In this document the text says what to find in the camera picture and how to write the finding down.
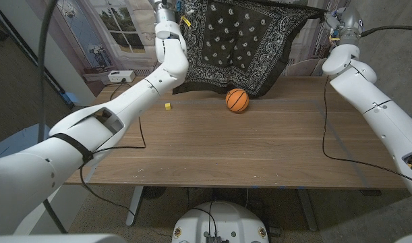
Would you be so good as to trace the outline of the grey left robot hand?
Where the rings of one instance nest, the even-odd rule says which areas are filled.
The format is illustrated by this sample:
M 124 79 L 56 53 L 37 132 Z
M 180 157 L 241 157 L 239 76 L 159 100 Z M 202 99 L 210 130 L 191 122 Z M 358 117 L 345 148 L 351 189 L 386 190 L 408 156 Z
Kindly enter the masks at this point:
M 181 9 L 179 0 L 149 0 L 153 10 L 156 23 L 172 21 L 177 22 L 178 11 Z

